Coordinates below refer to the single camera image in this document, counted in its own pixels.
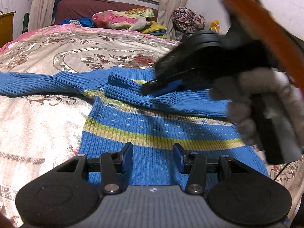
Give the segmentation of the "grey gloved right hand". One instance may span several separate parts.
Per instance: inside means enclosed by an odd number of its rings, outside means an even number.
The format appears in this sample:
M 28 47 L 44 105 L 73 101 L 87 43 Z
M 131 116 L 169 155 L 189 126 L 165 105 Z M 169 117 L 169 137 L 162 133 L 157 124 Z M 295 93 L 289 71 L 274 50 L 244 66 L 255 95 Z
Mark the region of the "grey gloved right hand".
M 230 100 L 228 120 L 235 124 L 243 142 L 256 144 L 256 124 L 250 117 L 249 99 L 253 94 L 275 93 L 282 101 L 294 127 L 298 145 L 303 147 L 303 94 L 291 83 L 287 75 L 269 68 L 256 68 L 243 72 L 237 80 L 221 78 L 209 91 L 213 100 Z

